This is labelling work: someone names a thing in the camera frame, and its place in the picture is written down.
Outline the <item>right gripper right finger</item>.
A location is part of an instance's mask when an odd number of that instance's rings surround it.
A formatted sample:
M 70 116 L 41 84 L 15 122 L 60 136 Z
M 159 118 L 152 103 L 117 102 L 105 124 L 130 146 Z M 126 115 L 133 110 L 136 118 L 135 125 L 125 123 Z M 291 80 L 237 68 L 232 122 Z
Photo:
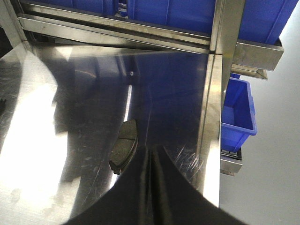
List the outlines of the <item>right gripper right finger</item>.
M 151 191 L 156 225 L 242 225 L 185 179 L 161 145 L 151 148 Z

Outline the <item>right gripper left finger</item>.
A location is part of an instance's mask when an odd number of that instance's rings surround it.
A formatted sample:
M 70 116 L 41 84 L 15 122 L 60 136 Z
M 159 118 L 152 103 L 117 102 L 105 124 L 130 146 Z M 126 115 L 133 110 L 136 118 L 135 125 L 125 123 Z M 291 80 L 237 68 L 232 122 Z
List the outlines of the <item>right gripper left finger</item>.
M 139 147 L 113 187 L 67 225 L 145 225 L 149 196 L 149 151 Z

